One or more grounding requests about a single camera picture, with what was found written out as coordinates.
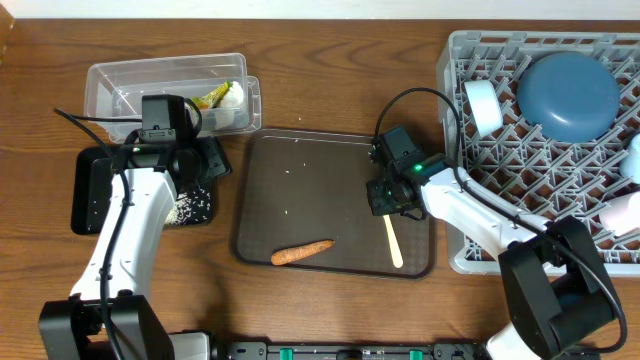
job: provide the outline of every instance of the clear plastic container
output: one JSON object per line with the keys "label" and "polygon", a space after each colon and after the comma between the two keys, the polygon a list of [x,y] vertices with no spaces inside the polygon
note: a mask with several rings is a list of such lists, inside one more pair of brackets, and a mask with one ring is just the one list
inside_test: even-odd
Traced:
{"label": "clear plastic container", "polygon": [[[141,118],[144,95],[201,97],[225,81],[237,81],[242,86],[244,101],[236,108],[203,110],[200,136],[260,129],[260,85],[256,78],[247,76],[246,60],[237,53],[95,64],[87,75],[84,113],[102,118]],[[115,143],[122,143],[140,127],[139,123],[97,124]]]}

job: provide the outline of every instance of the gray tray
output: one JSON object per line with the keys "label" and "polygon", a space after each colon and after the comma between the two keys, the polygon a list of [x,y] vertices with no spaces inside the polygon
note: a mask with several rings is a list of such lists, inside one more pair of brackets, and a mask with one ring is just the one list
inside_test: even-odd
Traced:
{"label": "gray tray", "polygon": [[369,161],[370,141],[306,131],[256,132],[233,253],[241,261],[271,266],[277,250],[333,239],[330,249],[285,267],[406,279],[427,275],[435,264],[432,219],[391,216],[404,259],[396,269],[384,221],[371,215],[365,184],[378,168]]}

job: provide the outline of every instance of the white plastic basket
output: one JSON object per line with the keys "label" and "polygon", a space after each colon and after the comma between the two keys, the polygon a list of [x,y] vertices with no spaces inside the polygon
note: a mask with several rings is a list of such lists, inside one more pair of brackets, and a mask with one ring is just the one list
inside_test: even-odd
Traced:
{"label": "white plastic basket", "polygon": [[[515,93],[520,76],[536,60],[575,51],[603,64],[620,84],[620,111],[610,131],[582,144],[545,138],[520,114]],[[640,276],[640,231],[616,238],[599,222],[607,201],[637,191],[618,173],[618,163],[640,129],[640,34],[456,31],[437,64],[438,89],[454,99],[462,116],[461,164],[480,184],[535,214],[582,220],[612,276]],[[505,126],[480,138],[462,84],[490,80]],[[455,120],[442,101],[438,114],[447,154],[455,146]],[[498,263],[456,228],[447,228],[449,261],[462,274],[499,274]],[[551,269],[551,274],[560,270]]]}

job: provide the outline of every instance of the orange carrot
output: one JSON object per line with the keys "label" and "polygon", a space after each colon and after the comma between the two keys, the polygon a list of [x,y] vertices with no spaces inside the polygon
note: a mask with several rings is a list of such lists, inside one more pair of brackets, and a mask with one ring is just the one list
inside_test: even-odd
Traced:
{"label": "orange carrot", "polygon": [[284,265],[293,261],[298,261],[315,255],[321,251],[332,247],[336,242],[334,240],[321,240],[312,244],[296,246],[280,251],[276,251],[271,255],[271,263],[273,265]]}

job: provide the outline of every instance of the white backdrop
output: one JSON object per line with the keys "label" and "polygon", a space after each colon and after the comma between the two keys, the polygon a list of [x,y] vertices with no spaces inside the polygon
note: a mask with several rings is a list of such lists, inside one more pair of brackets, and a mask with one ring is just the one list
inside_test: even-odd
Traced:
{"label": "white backdrop", "polygon": [[638,20],[638,0],[0,0],[15,18]]}

